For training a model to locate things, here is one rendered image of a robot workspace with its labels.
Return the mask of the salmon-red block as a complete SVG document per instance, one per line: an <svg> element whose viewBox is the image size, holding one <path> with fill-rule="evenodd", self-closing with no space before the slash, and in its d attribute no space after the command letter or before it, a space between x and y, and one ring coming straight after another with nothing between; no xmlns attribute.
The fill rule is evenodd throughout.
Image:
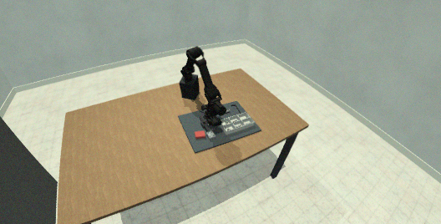
<svg viewBox="0 0 441 224"><path fill-rule="evenodd" d="M196 131L196 132L195 132L195 138L196 138L196 139L202 139L202 138L205 138L205 131Z"/></svg>

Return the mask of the white mounting bracket with four holes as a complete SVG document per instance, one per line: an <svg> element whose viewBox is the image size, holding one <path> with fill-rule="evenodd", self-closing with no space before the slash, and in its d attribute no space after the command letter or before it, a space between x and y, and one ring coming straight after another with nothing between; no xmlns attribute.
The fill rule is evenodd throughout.
<svg viewBox="0 0 441 224"><path fill-rule="evenodd" d="M206 135L209 140L215 139L215 134L213 133L213 131L207 132Z"/></svg>

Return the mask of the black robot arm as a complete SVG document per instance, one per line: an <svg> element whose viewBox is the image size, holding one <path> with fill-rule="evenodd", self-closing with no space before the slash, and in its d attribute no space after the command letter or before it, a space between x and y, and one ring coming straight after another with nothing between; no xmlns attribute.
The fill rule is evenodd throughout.
<svg viewBox="0 0 441 224"><path fill-rule="evenodd" d="M201 52L200 52L201 51ZM207 68L207 62L205 58L196 60L200 56L204 57L204 52L198 46L186 50L187 62L186 65L180 71L184 76L186 83L193 81L192 73L195 72L194 64L199 68L201 77L204 82L205 97L208 100L208 107L212 108L216 113L215 115L222 116L226 112L226 107L220 102L222 100L220 91L213 85L209 70ZM198 57L197 57L198 56ZM193 66L193 68L191 68ZM216 96L219 96L216 98Z"/></svg>

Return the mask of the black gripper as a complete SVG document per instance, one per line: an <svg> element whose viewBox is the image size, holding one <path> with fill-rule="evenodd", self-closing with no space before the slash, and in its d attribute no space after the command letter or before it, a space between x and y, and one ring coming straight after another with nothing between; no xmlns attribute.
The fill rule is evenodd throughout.
<svg viewBox="0 0 441 224"><path fill-rule="evenodd" d="M207 106L207 108L206 108L206 106ZM220 118L216 117L216 115L215 115L216 112L212 108L208 107L208 104L202 105L201 109L202 110L205 109L205 112L206 112L205 117L207 119L207 122L210 121L208 123L209 125L212 125L213 127L217 126L217 125L221 125L222 122L221 122Z"/></svg>

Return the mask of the white divided parts tray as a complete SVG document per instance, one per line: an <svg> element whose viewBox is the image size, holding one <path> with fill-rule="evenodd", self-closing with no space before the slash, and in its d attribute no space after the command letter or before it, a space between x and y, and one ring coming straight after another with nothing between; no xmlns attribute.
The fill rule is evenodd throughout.
<svg viewBox="0 0 441 224"><path fill-rule="evenodd" d="M237 120L235 122L231 122ZM226 125L226 121L228 121L227 125ZM237 132L239 130L243 130L249 127L252 127L254 125L254 121L252 120L252 118L245 112L239 115L234 115L228 118L225 118L223 120L221 120L221 125L220 127L222 128L222 130L224 131L224 133L226 135ZM251 122L251 123L250 123ZM247 124L250 123L250 124ZM245 125L247 124L247 125ZM238 125L241 125L240 127L237 127ZM227 130L227 129L230 130Z"/></svg>

